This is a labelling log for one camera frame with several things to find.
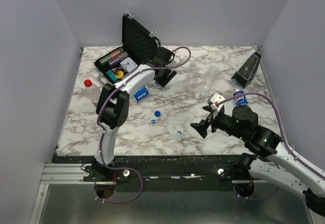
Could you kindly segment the blue label pepsi bottle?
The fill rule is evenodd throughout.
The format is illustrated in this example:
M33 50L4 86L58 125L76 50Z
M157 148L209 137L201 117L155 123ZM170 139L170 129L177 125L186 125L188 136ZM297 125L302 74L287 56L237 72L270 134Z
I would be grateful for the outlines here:
M142 86L133 96L131 96L129 104L136 104L149 96L149 91L146 86Z

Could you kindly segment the red label plastic bottle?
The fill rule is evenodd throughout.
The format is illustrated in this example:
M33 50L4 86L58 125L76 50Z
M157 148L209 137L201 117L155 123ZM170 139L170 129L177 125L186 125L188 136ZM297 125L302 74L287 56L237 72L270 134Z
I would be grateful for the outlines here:
M85 93L92 104L97 107L101 95L100 89L94 83L92 83L92 86L90 87L85 86Z

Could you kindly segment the red bottle cap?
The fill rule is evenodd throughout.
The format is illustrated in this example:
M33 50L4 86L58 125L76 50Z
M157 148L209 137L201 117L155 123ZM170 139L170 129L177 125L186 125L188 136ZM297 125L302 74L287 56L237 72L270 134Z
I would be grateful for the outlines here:
M86 80L84 80L84 85L86 87L90 87L90 86L92 86L92 81L90 79L86 79Z

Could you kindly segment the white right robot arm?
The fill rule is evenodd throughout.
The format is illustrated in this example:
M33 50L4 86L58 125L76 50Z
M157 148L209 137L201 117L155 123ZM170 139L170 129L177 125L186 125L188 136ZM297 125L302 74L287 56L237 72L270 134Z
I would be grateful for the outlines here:
M324 216L324 170L296 153L272 130L259 125L258 115L248 106L236 106L232 115L224 113L224 107L211 109L208 117L199 123L191 123L203 138L211 127L214 133L222 130L244 142L250 151L241 154L239 160L222 173L223 178L245 179L248 176L265 180L305 199L307 207Z

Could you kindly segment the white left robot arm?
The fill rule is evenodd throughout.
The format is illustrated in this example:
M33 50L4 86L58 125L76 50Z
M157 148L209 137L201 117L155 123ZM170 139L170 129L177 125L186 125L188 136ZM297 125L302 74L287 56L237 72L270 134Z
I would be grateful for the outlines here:
M114 148L119 128L125 123L129 113L129 100L139 89L151 81L165 87L177 74L168 68L175 54L165 48L158 48L153 58L146 58L121 81L102 88L96 108L97 123L103 129L92 165L95 175L102 181L112 177L110 166L114 161Z

